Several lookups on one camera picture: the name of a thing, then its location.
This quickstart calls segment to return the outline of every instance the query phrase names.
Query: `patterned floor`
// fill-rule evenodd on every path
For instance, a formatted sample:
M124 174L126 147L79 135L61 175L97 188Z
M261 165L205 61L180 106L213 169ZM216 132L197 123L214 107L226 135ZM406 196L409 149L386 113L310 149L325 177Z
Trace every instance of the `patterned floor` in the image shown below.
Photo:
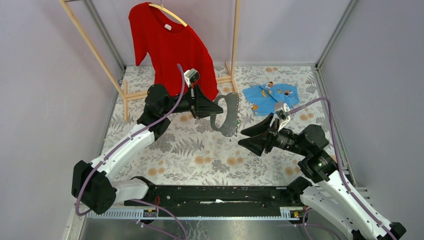
M227 75L223 66L215 67L217 77ZM149 66L129 66L125 77L128 92L146 90L153 84L155 71ZM243 95L243 89L257 84L287 83L298 87L300 104L319 97L312 70L309 66L237 66L236 86L240 95L240 129L260 122L264 116L255 116ZM218 85L222 94L232 90L230 83ZM109 125L103 151L107 151L136 124L144 100L129 102L130 123L124 122L123 99L118 97ZM129 165L116 176L116 180L128 180L134 176L145 176L155 184L168 185L279 185L285 186L302 173L297 162L301 156L274 149L269 154L257 157L237 144L241 134L224 137L210 127L209 117L195 120L190 113L172 114L171 125L166 133L143 149ZM330 139L329 123L322 105L313 104L292 116L286 128L295 133L309 124L322 125ZM326 148L334 158L333 145Z

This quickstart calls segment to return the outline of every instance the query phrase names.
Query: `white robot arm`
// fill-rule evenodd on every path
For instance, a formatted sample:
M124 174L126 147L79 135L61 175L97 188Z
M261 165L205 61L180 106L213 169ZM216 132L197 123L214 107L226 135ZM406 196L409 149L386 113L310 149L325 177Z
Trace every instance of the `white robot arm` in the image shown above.
M145 130L137 136L132 137L132 134L145 127L141 123L136 124L129 131L128 135L115 144L109 151L91 161L92 166L96 166L98 163L103 162L105 156L108 156L108 160L97 171L105 173L111 186L116 189L114 204L130 199L142 199L147 193L148 186L140 179L134 178L131 180L114 181L114 177L124 166L134 159L141 150L155 142L155 135L149 130Z
M264 151L270 152L273 147L305 156L298 165L309 180L299 177L287 188L298 195L304 205L312 207L334 224L349 240L391 240L403 236L406 230L400 223L390 222L378 213L346 176L340 174L337 163L324 151L329 142L321 126L311 124L299 134L283 128L290 120L288 111L285 103L277 103L275 121L271 124L274 118L271 113L261 123L242 130L241 134L249 138L238 144L258 156ZM335 202L315 185L330 194Z

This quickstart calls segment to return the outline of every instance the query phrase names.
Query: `clothes hanger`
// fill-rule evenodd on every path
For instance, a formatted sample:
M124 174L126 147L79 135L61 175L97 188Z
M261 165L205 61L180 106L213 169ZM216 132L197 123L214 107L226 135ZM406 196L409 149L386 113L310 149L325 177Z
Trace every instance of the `clothes hanger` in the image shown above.
M176 19L180 24L182 24L184 27L187 27L187 23L185 23L181 18L179 18L177 15L175 15L174 13L172 13L170 10L164 8L164 5L162 4L162 0L160 0L160 6L153 4L153 3L149 3L148 4L150 7L154 7L157 8L159 10L162 10L163 12L171 15L174 19Z

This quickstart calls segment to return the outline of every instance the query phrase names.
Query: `white wall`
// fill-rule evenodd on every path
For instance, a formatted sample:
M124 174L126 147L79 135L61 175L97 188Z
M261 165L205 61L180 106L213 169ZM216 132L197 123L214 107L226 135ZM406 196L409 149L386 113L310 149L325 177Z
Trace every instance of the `white wall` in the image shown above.
M0 75L0 239L59 239L73 166L95 157L115 90L57 0L1 1Z
M143 1L94 0L127 65L135 64L128 14ZM162 0L199 35L216 63L231 60L235 0ZM241 0L239 64L315 63L349 0Z
M359 1L322 66L353 173L423 239L424 1Z

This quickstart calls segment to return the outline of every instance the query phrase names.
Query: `wooden frame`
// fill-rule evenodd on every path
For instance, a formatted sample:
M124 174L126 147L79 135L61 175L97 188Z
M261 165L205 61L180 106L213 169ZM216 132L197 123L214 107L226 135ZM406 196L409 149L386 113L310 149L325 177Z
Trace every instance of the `wooden frame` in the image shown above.
M121 89L121 86L119 86L118 81L114 78L112 75L111 70L106 65L103 58L100 56L98 50L96 49L96 46L91 41L90 37L88 36L87 32L81 25L80 21L76 17L74 11L69 6L68 2L72 2L73 0L59 0L60 4L62 5L63 9L75 25L76 29L78 30L81 37L85 40L88 47L90 48L91 52L97 59L100 66L103 68L104 72L106 73L107 77L110 79L116 90L118 91L119 95L123 99L123 119L128 122L128 102L137 100L137 99L143 99L147 96L147 91L140 91L140 92L134 92L134 93L128 93L128 83L127 80L123 80L123 90ZM225 67L228 71L227 76L220 76L216 78L216 83L218 84L224 84L224 83L231 83L233 91L238 93L237 90L234 75L236 72L236 52L237 52L237 38L239 34L239 12L240 12L240 0L235 0L235 13L234 13L234 29L233 29L233 36L232 36L232 53L231 53L231 68L227 61L225 61Z

